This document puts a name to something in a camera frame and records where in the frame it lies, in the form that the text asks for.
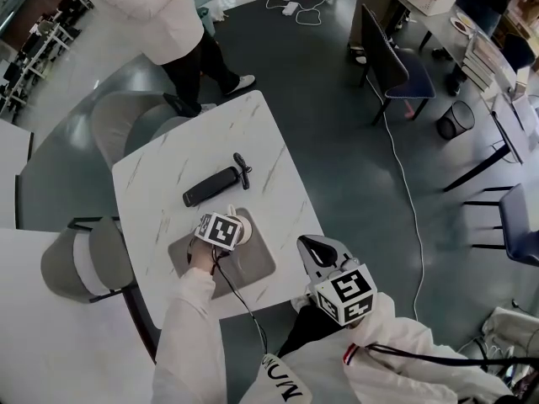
dark blue chair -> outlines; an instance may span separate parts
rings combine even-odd
[[[531,66],[536,60],[526,39],[511,33],[505,36],[502,54],[515,72],[522,67]]]
[[[497,205],[504,231],[504,245],[473,244],[476,248],[505,250],[509,259],[527,265],[539,266],[539,231],[530,229],[526,197],[521,184],[514,187],[492,187],[484,191],[509,190],[499,202],[468,201],[464,205]]]
[[[394,50],[391,47],[374,13],[365,4],[362,11],[361,35],[367,64],[363,70],[360,87],[365,85],[367,74],[372,67],[382,94],[385,96],[383,105],[372,121],[372,125],[376,125],[387,106],[395,98],[423,99],[414,113],[413,120],[415,120],[427,102],[436,97],[429,74],[412,50]]]

black pants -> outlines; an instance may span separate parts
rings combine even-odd
[[[303,306],[297,315],[294,327],[288,334],[288,338],[283,347],[280,348],[277,356],[282,358],[286,354],[295,352],[305,344],[326,338],[342,328],[317,306]]]
[[[239,76],[228,70],[219,45],[205,30],[199,44],[187,56],[163,64],[162,68],[176,87],[178,97],[197,114],[200,112],[200,71],[215,79],[223,94],[230,93],[239,84]]]

plate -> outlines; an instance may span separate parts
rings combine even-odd
[[[456,14],[456,16],[469,28],[469,29],[475,29],[475,23],[462,12],[459,12]]]
[[[470,35],[472,31],[458,18],[451,17],[451,23],[453,24],[453,27],[455,27],[460,33],[463,35]]]

gray tray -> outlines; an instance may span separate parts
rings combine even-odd
[[[275,260],[271,257],[270,250],[249,212],[244,208],[238,208],[236,212],[251,222],[253,235],[247,243],[237,246],[230,256],[221,259],[219,265],[229,279],[232,279],[236,287],[241,289],[271,275],[275,271]],[[179,277],[189,269],[187,246],[192,237],[193,234],[190,233],[168,246],[168,255]],[[232,293],[218,269],[216,269],[214,280],[216,281],[216,291],[213,294],[213,299]]]

white mug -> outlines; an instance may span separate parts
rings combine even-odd
[[[242,244],[245,244],[245,242],[251,239],[251,236],[253,235],[253,227],[251,226],[251,222],[242,215],[237,215],[236,208],[234,208],[233,205],[228,206],[227,215],[237,219],[237,221],[242,224],[242,230],[240,231],[236,245],[241,246]]]

